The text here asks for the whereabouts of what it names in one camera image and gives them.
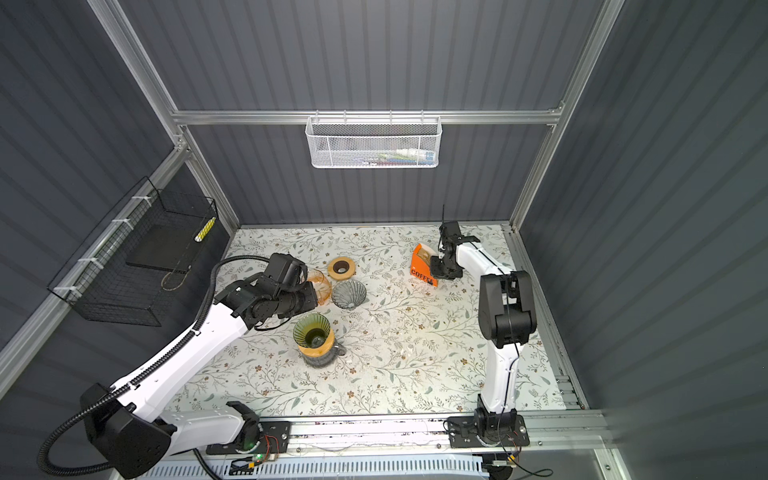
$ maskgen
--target white mesh basket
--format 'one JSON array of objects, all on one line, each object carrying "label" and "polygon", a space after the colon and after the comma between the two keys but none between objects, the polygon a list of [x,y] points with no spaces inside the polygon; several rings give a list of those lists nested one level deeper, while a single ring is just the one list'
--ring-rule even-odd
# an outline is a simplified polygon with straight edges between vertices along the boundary
[{"label": "white mesh basket", "polygon": [[440,117],[393,119],[309,117],[306,140],[317,168],[437,167]]}]

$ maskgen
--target yellow connector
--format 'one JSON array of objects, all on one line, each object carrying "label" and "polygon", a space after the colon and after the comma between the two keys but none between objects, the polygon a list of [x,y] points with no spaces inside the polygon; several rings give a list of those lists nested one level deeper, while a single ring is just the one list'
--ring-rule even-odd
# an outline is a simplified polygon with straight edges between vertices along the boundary
[{"label": "yellow connector", "polygon": [[205,224],[205,227],[203,227],[203,229],[197,233],[197,236],[194,238],[194,241],[202,242],[203,238],[205,238],[205,236],[208,235],[208,232],[210,232],[210,229],[214,228],[214,223],[216,223],[216,217],[213,217],[210,220],[208,220],[208,223]]}]

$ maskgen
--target floral patterned surface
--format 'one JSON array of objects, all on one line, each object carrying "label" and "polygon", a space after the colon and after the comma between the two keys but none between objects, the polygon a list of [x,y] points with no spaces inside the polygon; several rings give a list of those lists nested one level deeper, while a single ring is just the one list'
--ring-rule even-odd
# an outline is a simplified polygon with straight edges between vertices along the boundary
[{"label": "floral patterned surface", "polygon": [[[477,236],[511,266],[500,226],[463,225],[462,232]],[[438,238],[437,227],[239,230],[228,256],[288,252],[324,273],[335,257],[355,260],[354,278],[366,285],[367,301],[348,311],[329,300],[315,310],[328,318],[348,353],[314,369],[293,341],[295,322],[269,333],[250,332],[195,375],[171,408],[210,409],[238,399],[264,416],[473,410],[485,379],[478,287],[469,275],[441,280],[435,288],[409,273],[415,246],[434,249]],[[259,268],[256,261],[228,264],[217,285]],[[515,397],[518,410],[564,409],[537,333],[521,353]]]}]

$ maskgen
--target black wire basket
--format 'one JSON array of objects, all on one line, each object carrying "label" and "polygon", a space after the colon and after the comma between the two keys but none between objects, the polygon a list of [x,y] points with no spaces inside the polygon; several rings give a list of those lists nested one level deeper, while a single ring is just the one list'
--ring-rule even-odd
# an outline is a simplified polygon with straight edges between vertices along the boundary
[{"label": "black wire basket", "polygon": [[[218,217],[216,203],[208,197],[153,188],[136,199],[139,203],[130,214],[112,220],[117,226],[94,253],[87,258],[73,254],[48,284],[50,292],[87,320],[160,326],[206,241],[198,234],[206,227],[207,232]],[[176,239],[170,249],[167,242],[164,249],[147,243],[150,237],[168,234]],[[145,265],[137,260],[141,253],[164,264]],[[66,268],[70,265],[75,265],[75,273]]]}]

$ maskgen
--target robotic arm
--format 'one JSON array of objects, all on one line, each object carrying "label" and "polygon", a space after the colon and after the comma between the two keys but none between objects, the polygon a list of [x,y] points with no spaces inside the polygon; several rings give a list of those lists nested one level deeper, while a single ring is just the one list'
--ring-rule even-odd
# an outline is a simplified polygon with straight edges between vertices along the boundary
[{"label": "robotic arm", "polygon": [[480,284],[478,322],[488,340],[485,384],[478,396],[475,427],[490,442],[514,430],[515,380],[518,360],[528,337],[536,331],[531,277],[500,264],[477,237],[463,236],[458,222],[440,226],[440,257],[430,259],[433,277],[453,280],[466,269]]},{"label": "robotic arm", "polygon": [[[266,269],[232,282],[214,296],[218,268],[232,260],[257,259]],[[195,323],[144,365],[111,387],[93,385],[81,397],[83,411],[55,430],[44,442],[38,466],[52,475],[85,475],[116,468],[125,478],[142,475],[163,457],[211,443],[232,444],[247,452],[262,438],[259,416],[241,402],[209,411],[164,410],[173,395],[219,351],[251,329],[261,328],[272,315],[279,319],[309,312],[317,306],[306,265],[288,254],[269,259],[231,257],[219,262]],[[278,326],[287,323],[285,320]],[[90,467],[53,465],[53,443],[80,420],[88,440],[108,460]]]}]

